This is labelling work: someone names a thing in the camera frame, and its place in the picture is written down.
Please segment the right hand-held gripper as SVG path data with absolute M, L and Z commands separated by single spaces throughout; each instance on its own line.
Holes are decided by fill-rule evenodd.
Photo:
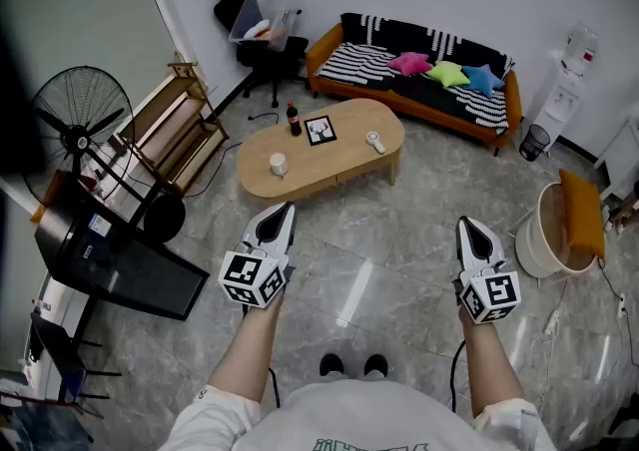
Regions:
M 496 233 L 476 219 L 462 216 L 456 227 L 460 304 L 475 324 L 505 318 L 520 302 L 518 273 L 504 260 Z

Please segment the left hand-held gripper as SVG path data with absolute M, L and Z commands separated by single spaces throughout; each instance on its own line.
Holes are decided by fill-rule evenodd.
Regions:
M 274 301 L 295 270 L 287 256 L 295 227 L 296 207 L 292 202 L 266 208 L 249 221 L 242 240 L 226 251 L 218 276 L 231 301 L 258 308 Z

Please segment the person's left forearm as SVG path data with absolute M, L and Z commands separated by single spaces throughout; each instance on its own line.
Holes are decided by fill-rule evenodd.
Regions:
M 261 402 L 267 386 L 282 289 L 266 308 L 252 307 L 208 384 L 254 402 Z

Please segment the person's right forearm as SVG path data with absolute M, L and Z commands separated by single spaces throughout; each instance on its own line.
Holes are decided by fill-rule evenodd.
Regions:
M 492 323 L 475 324 L 462 305 L 458 316 L 463 328 L 474 418 L 489 406 L 523 399 L 524 391 Z

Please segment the wooden oval coffee table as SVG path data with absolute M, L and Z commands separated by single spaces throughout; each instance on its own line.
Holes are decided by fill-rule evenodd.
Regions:
M 304 121 L 321 116 L 329 116 L 336 140 L 311 146 Z M 395 183 L 404 127 L 388 106 L 372 99 L 351 99 L 305 113 L 301 123 L 298 137 L 288 124 L 279 124 L 244 140 L 236 167 L 249 194 L 268 204 L 295 201 L 383 168 L 389 169 L 389 182 Z M 384 155 L 366 142 L 368 132 L 379 134 Z M 273 153 L 287 158 L 289 171 L 283 178 L 271 172 Z

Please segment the white bucket with orange cushion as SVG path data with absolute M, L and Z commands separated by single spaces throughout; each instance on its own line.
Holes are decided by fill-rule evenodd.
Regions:
M 568 245 L 565 221 L 561 184 L 549 184 L 515 233 L 516 256 L 529 275 L 538 278 L 559 272 L 580 275 L 594 265 L 598 257 Z

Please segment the orange cushion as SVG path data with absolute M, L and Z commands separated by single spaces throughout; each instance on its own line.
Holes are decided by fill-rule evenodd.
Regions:
M 597 188 L 566 170 L 560 170 L 559 175 L 565 203 L 568 245 L 604 259 L 604 223 Z

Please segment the black framed deer picture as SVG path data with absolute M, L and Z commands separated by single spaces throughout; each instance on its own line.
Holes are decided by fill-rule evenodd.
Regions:
M 321 116 L 304 121 L 311 146 L 318 146 L 336 140 L 329 116 Z

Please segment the person's black left shoe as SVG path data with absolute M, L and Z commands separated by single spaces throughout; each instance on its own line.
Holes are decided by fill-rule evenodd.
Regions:
M 326 377 L 330 374 L 344 374 L 344 366 L 338 355 L 335 353 L 325 354 L 319 363 L 319 375 Z

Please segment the person's black shoe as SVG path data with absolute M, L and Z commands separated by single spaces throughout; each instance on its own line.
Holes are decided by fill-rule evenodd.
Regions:
M 381 354 L 370 356 L 363 368 L 363 375 L 370 378 L 385 378 L 388 374 L 388 362 Z
M 319 375 L 326 377 L 330 374 L 344 374 L 344 366 L 338 355 L 335 353 L 325 354 L 319 363 Z

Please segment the wooden shelf rack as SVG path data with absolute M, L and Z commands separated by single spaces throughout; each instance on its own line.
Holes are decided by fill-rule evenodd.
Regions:
M 196 64 L 168 67 L 174 75 L 118 138 L 156 181 L 182 196 L 229 135 L 196 74 Z

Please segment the black metal stand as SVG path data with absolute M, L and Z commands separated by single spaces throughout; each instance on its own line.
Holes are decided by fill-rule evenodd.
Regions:
M 71 176 L 49 200 L 35 239 L 57 281 L 163 317 L 186 320 L 209 278 L 104 206 Z

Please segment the person's black right shoe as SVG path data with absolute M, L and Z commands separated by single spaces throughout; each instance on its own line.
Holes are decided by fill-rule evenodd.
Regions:
M 388 362 L 381 354 L 370 356 L 363 368 L 363 375 L 370 378 L 385 378 L 388 374 Z

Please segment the white side cabinet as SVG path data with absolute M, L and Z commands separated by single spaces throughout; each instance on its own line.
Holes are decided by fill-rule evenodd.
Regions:
M 602 152 L 594 169 L 605 166 L 609 186 L 600 194 L 603 202 L 609 196 L 623 200 L 639 179 L 639 117 L 630 117 Z

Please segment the white water dispenser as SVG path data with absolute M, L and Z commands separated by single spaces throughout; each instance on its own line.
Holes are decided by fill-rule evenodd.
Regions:
M 552 51 L 546 74 L 526 112 L 529 124 L 543 129 L 548 136 L 544 153 L 549 152 L 579 110 L 584 95 L 584 78 L 565 68 L 561 53 Z

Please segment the blue star pillow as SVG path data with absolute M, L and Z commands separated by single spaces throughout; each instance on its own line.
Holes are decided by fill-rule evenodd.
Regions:
M 462 72 L 468 79 L 462 87 L 467 90 L 477 91 L 486 98 L 491 98 L 495 90 L 501 90 L 505 83 L 496 77 L 488 64 L 481 67 L 463 66 Z

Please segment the black office chair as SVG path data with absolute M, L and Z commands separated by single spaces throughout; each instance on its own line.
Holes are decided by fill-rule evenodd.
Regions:
M 220 0 L 214 6 L 214 16 L 229 32 L 229 36 L 244 1 Z M 258 44 L 233 44 L 236 45 L 237 61 L 251 70 L 250 82 L 244 88 L 244 97 L 248 97 L 255 87 L 270 83 L 272 85 L 272 106 L 276 108 L 279 105 L 280 82 L 282 80 L 301 82 L 304 80 L 299 75 L 299 70 L 302 61 L 306 58 L 309 40 L 296 36 L 294 29 L 285 49 L 281 52 L 272 51 Z

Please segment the green star pillow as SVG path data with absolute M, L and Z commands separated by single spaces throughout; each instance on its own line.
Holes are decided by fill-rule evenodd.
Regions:
M 438 81 L 444 88 L 468 85 L 470 83 L 462 71 L 462 66 L 449 61 L 436 61 L 435 65 L 425 75 Z

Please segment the pink star pillow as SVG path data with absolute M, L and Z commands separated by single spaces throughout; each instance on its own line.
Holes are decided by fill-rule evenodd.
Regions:
M 426 73 L 433 68 L 428 62 L 427 54 L 416 52 L 402 52 L 398 57 L 388 61 L 386 66 L 404 77 Z

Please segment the person's white t-shirt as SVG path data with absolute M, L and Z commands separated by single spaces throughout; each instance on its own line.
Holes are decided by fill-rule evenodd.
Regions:
M 467 423 L 387 380 L 305 386 L 264 415 L 259 403 L 206 386 L 159 451 L 557 451 L 535 406 L 514 398 Z

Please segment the black standing floor fan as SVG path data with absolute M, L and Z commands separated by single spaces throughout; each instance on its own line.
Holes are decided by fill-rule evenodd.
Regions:
M 105 70 L 92 66 L 66 69 L 49 79 L 30 104 L 45 155 L 42 173 L 24 175 L 39 203 L 34 219 L 51 206 L 66 183 L 82 189 L 108 207 L 117 199 L 135 201 L 131 221 L 166 243 L 184 224 L 181 199 L 159 182 L 131 176 L 137 161 L 133 140 L 141 131 L 122 85 Z

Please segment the clear plastic storage bin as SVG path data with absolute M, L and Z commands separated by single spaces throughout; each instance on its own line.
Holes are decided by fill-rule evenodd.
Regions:
M 245 0 L 229 40 L 237 44 L 258 44 L 281 52 L 301 14 L 302 10 L 293 8 L 290 0 Z

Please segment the black folding chair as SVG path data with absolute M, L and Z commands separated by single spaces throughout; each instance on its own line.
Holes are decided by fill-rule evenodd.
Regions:
M 121 372 L 88 369 L 78 354 L 80 345 L 101 348 L 100 343 L 72 338 L 60 325 L 33 312 L 31 314 L 37 340 L 49 353 L 61 375 L 61 381 L 73 401 L 79 398 L 109 399 L 108 395 L 89 394 L 83 391 L 88 376 L 121 377 Z

